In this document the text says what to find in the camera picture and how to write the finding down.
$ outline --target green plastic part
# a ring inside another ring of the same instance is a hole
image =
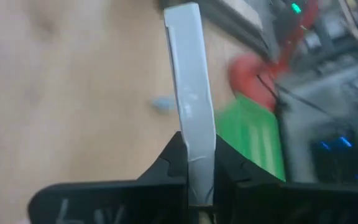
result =
[[[277,119],[254,101],[236,95],[223,111],[216,112],[216,132],[244,157],[285,181]]]

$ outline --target green led light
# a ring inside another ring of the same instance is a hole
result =
[[[299,14],[302,12],[302,9],[295,3],[292,3],[291,7],[292,7],[292,10],[294,10],[296,14]]]

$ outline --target wooden table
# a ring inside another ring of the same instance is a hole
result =
[[[152,0],[0,0],[0,224],[25,220],[46,185],[136,179],[179,130],[175,112],[150,106],[173,93],[156,8]],[[204,37],[221,108],[233,97],[227,63],[247,49],[207,22]]]

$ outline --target black cable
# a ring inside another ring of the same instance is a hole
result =
[[[260,81],[260,83],[270,92],[270,94],[275,98],[276,101],[278,101],[278,96],[275,94],[275,92],[265,83],[265,81],[262,80],[262,77],[260,77],[260,74],[257,74],[256,77]]]
[[[276,99],[276,102],[279,106],[286,106],[287,104],[285,102],[283,102],[276,93],[274,93],[274,91],[262,80],[262,78],[260,77],[260,75],[258,74],[257,75],[257,78],[258,80],[261,82],[261,84],[270,92],[270,94],[272,94],[272,96]],[[321,113],[329,116],[331,119],[337,121],[338,123],[345,123],[346,125],[349,125],[347,124],[345,121],[342,121],[340,119],[338,119],[337,117],[335,117],[335,115],[321,109],[319,106],[315,105],[314,103],[292,93],[290,90],[287,90],[286,88],[280,86],[279,84],[277,84],[276,82],[274,82],[274,85],[279,88],[281,91],[283,91],[284,93],[286,93],[287,95],[289,95],[290,97],[298,100],[299,102],[301,103],[304,103],[308,106],[310,106],[311,108],[317,110],[317,111],[320,111]]]

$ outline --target wire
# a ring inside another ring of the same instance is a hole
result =
[[[277,94],[265,83],[265,81],[262,80],[262,77],[260,77],[260,74],[257,74],[256,77],[260,81],[260,83],[270,92],[270,94],[278,101]]]
[[[257,75],[257,78],[258,78],[258,80],[261,82],[261,84],[270,92],[270,94],[272,94],[272,96],[276,99],[276,102],[277,102],[278,104],[280,104],[280,105],[286,105],[285,102],[283,102],[283,101],[277,96],[277,94],[274,93],[274,91],[265,83],[265,81],[262,80],[262,78],[260,77],[259,74]],[[345,123],[345,124],[349,125],[349,124],[346,123],[345,121],[342,121],[342,120],[338,119],[337,117],[335,117],[335,115],[333,115],[333,114],[331,114],[331,113],[329,113],[329,112],[323,110],[322,108],[320,108],[319,106],[315,105],[314,103],[312,103],[312,102],[310,102],[310,101],[308,101],[308,100],[306,100],[306,99],[304,99],[304,98],[302,98],[302,97],[300,97],[300,96],[298,96],[298,95],[292,93],[290,90],[287,90],[286,88],[280,86],[280,85],[277,84],[276,82],[274,82],[274,85],[275,85],[278,89],[280,89],[281,91],[283,91],[284,93],[286,93],[287,95],[289,95],[290,97],[292,97],[292,98],[298,100],[299,102],[301,102],[301,103],[303,103],[303,104],[308,105],[309,107],[311,107],[311,108],[313,108],[313,109],[315,109],[315,110],[317,110],[317,111],[320,111],[321,113],[323,113],[323,114],[329,116],[331,119],[337,121],[338,123]]]
[[[209,189],[208,193],[206,194],[206,196],[205,196],[205,204],[208,203],[208,200],[209,200],[209,198],[212,196],[213,191],[214,191],[214,186],[212,186],[212,187]]]
[[[355,38],[358,43],[358,26],[354,20],[354,15],[352,10],[350,9],[347,1],[339,0],[339,5],[341,6],[342,12],[345,15],[345,19],[349,28],[350,33]]]

